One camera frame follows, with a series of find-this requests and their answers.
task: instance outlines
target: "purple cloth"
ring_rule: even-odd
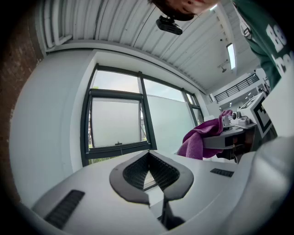
[[[184,157],[202,160],[203,157],[210,158],[217,153],[223,152],[222,149],[203,148],[202,138],[220,135],[223,130],[222,117],[225,115],[232,115],[232,110],[223,111],[219,118],[206,121],[189,131],[185,135],[183,144],[177,154]]]

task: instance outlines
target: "mounted camera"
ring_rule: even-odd
[[[165,18],[160,16],[159,19],[156,21],[156,24],[160,30],[170,32],[172,34],[181,35],[183,30],[175,23],[175,20],[168,17]]]

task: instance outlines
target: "corrugated metal ceiling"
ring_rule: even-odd
[[[230,70],[228,38],[215,11],[188,22],[176,22],[183,29],[183,34],[177,36],[158,29],[155,22],[162,12],[147,0],[46,1],[51,4],[50,11],[54,4],[59,5],[60,37],[72,35],[71,40],[102,40],[135,47],[168,62],[204,90],[217,89],[224,81],[229,83],[256,66],[256,57],[240,33],[229,0],[222,4],[232,26],[237,73]]]

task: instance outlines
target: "fluorescent light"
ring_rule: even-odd
[[[213,9],[215,9],[217,7],[217,4],[215,4],[213,7],[210,8],[210,10],[212,11]]]
[[[232,43],[230,43],[228,46],[226,46],[226,48],[228,50],[229,57],[230,57],[231,69],[234,69],[236,67],[234,46]]]

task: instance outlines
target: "brick wall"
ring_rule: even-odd
[[[9,197],[17,202],[19,195],[14,185],[9,159],[10,120],[25,82],[43,59],[34,27],[34,7],[22,15],[14,25],[2,53],[0,61],[0,176]]]

